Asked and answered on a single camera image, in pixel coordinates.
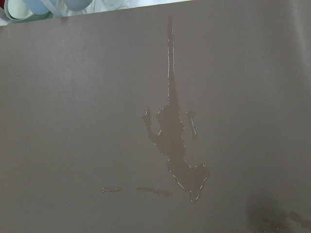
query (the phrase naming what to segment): liquid spill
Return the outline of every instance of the liquid spill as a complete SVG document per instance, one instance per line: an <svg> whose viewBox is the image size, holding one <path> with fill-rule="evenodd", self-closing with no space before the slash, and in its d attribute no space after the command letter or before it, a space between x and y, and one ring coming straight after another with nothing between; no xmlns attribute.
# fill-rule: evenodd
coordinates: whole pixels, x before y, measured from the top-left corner
<svg viewBox="0 0 311 233"><path fill-rule="evenodd" d="M168 23L168 104L158 112L156 118L160 125L158 134L151 129L151 113L147 108L141 117L145 123L148 137L157 146L161 154L168 158L168 169L180 187L190 192L190 201L196 202L206 179L208 169L204 164L191 167L185 160L185 144L182 138L184 125L180 120L179 104L174 80L174 42L173 42L173 18L169 17Z"/></svg>
<svg viewBox="0 0 311 233"><path fill-rule="evenodd" d="M288 214L288 218L290 218L292 221L294 222L298 222L300 223L300 225L305 228L305 229L309 229L309 231L311 231L311 220L306 220L304 219L301 215L299 215L298 213L291 211Z"/></svg>
<svg viewBox="0 0 311 233"><path fill-rule="evenodd" d="M165 197L168 197L170 195L172 195L171 192L169 191L165 191L165 190L156 190L156 189L153 189L153 188L148 188L148 187L138 187L136 189L137 191L144 191L144 192L150 192L150 193L154 193L158 196L165 196Z"/></svg>
<svg viewBox="0 0 311 233"><path fill-rule="evenodd" d="M108 193L108 192L120 192L121 190L122 190L121 187L115 187L115 188L102 187L102 192L103 192L103 193Z"/></svg>
<svg viewBox="0 0 311 233"><path fill-rule="evenodd" d="M192 130L192 138L194 141L196 141L198 139L198 134L196 133L195 126L193 123L193 117L195 115L196 115L196 113L194 111L187 111L187 118L188 118L191 130Z"/></svg>

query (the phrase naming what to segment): green bowl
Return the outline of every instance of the green bowl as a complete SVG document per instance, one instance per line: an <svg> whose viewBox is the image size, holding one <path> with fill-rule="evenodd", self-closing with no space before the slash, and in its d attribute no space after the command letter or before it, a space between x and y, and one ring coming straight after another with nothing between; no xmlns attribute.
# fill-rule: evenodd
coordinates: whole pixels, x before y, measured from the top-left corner
<svg viewBox="0 0 311 233"><path fill-rule="evenodd" d="M4 13L10 20L12 20L13 22L16 22L16 23L45 19L50 13L50 12L47 12L44 15L36 15L36 14L32 13L31 15L29 15L25 18L21 18L21 19L13 18L9 13L8 2L9 2L9 0L5 0L5 2L4 2Z"/></svg>

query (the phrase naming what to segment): cup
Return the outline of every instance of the cup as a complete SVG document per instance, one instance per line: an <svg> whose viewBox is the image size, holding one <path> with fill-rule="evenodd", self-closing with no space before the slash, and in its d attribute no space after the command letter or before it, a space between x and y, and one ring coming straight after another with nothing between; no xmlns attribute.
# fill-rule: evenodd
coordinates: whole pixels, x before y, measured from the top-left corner
<svg viewBox="0 0 311 233"><path fill-rule="evenodd" d="M50 10L41 2L41 0L23 0L29 9L36 15L44 15ZM56 5L56 0L50 0L53 5Z"/></svg>
<svg viewBox="0 0 311 233"><path fill-rule="evenodd" d="M129 0L102 0L108 11L130 8Z"/></svg>
<svg viewBox="0 0 311 233"><path fill-rule="evenodd" d="M93 0L64 0L65 5L69 10L81 11L87 8Z"/></svg>

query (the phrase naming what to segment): light blue cup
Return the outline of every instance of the light blue cup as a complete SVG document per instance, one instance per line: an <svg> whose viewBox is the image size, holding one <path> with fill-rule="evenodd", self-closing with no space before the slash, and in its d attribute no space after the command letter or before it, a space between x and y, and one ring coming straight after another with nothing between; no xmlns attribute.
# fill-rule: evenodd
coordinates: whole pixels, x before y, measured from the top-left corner
<svg viewBox="0 0 311 233"><path fill-rule="evenodd" d="M23 0L29 9L36 15L44 15L50 10L40 0ZM50 0L53 5L56 5L56 0Z"/></svg>

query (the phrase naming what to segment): gray surface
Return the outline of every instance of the gray surface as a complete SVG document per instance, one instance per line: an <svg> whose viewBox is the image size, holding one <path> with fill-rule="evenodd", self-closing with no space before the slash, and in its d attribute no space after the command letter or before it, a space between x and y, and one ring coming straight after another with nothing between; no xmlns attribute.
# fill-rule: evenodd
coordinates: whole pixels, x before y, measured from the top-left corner
<svg viewBox="0 0 311 233"><path fill-rule="evenodd" d="M194 1L0 27L0 232L310 232L287 217L311 217L310 9ZM194 204L140 118L167 104L168 15L186 159L210 174Z"/></svg>

